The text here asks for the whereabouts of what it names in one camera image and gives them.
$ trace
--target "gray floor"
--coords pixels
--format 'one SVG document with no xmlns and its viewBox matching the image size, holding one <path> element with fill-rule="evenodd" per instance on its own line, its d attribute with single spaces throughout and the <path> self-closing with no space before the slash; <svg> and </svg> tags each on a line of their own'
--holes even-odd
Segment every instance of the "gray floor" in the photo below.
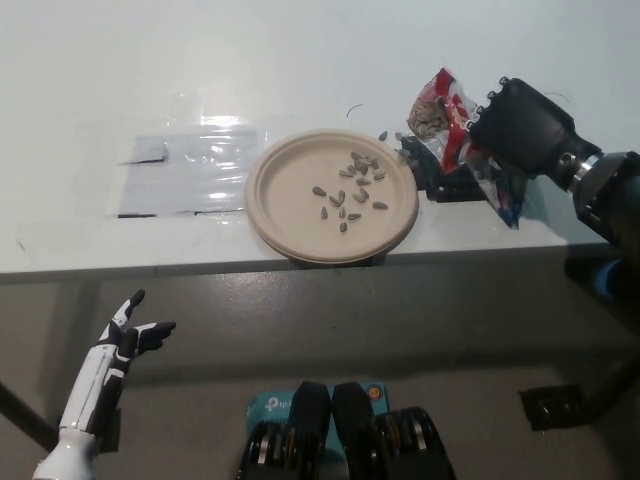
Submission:
<svg viewBox="0 0 640 480">
<path fill-rule="evenodd" d="M 55 418 L 138 287 L 134 321 L 178 329 L 135 364 L 99 479 L 230 478 L 247 402 L 302 379 L 386 381 L 393 408 L 431 413 L 462 480 L 640 478 L 638 391 L 595 426 L 532 433 L 523 416 L 518 390 L 592 386 L 636 345 L 559 262 L 3 286 L 0 378 Z M 0 478 L 31 478 L 43 452 L 4 419 L 0 447 Z"/>
</svg>

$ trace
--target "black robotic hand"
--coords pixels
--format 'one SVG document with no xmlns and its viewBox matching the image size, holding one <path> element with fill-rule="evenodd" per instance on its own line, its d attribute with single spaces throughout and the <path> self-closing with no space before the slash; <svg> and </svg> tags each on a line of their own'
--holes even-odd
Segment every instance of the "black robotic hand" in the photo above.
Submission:
<svg viewBox="0 0 640 480">
<path fill-rule="evenodd" d="M 628 255 L 640 272 L 640 155 L 603 153 L 578 136 L 573 118 L 520 79 L 500 80 L 471 139 L 501 168 L 549 176 L 573 196 L 576 215 Z"/>
</svg>

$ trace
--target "plastic sheet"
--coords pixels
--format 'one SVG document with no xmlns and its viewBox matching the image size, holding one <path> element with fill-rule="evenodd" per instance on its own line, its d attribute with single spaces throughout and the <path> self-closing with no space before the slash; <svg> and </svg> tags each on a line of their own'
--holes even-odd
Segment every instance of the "plastic sheet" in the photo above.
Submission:
<svg viewBox="0 0 640 480">
<path fill-rule="evenodd" d="M 238 117 L 202 117 L 140 136 L 128 168 L 121 218 L 201 215 L 244 209 L 244 184 L 264 135 Z"/>
</svg>

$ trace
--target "black metal bracket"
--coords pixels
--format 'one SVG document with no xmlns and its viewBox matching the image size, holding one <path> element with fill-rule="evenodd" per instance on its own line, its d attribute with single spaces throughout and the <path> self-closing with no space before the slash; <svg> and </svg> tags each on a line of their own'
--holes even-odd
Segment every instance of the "black metal bracket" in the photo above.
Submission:
<svg viewBox="0 0 640 480">
<path fill-rule="evenodd" d="M 574 384 L 526 390 L 520 399 L 534 431 L 579 427 L 606 413 L 639 376 L 640 352 L 589 396 Z"/>
<path fill-rule="evenodd" d="M 611 273 L 612 265 L 624 267 L 624 261 L 615 256 L 570 257 L 565 263 L 565 273 L 591 297 L 604 305 L 623 325 L 640 338 L 640 305 L 637 300 L 621 300 L 610 291 L 638 291 L 637 279 L 631 269 L 620 268 L 620 274 L 611 276 L 617 285 L 606 285 L 603 273 Z M 534 431 L 552 428 L 572 428 L 592 423 L 616 403 L 616 401 L 640 377 L 640 351 L 609 376 L 590 395 L 580 385 L 561 385 L 526 390 L 520 393 L 525 415 Z"/>
</svg>

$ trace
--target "black stand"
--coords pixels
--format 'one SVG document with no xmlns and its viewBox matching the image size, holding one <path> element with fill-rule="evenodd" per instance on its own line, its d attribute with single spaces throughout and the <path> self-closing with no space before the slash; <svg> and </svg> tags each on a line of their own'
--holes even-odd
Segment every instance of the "black stand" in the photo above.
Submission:
<svg viewBox="0 0 640 480">
<path fill-rule="evenodd" d="M 640 303 L 632 298 L 633 292 L 640 289 L 632 278 L 633 269 L 616 264 L 616 275 L 610 277 L 615 280 L 615 285 L 610 287 L 624 299 L 612 298 L 602 291 L 605 282 L 599 281 L 599 276 L 615 261 L 615 257 L 570 258 L 565 263 L 565 273 L 640 338 Z M 580 385 L 562 385 L 527 390 L 520 392 L 520 397 L 532 430 L 577 427 L 592 423 L 606 413 L 638 377 L 640 351 L 589 396 Z"/>
<path fill-rule="evenodd" d="M 0 383 L 0 414 L 47 452 L 58 443 L 58 429 Z"/>
</svg>

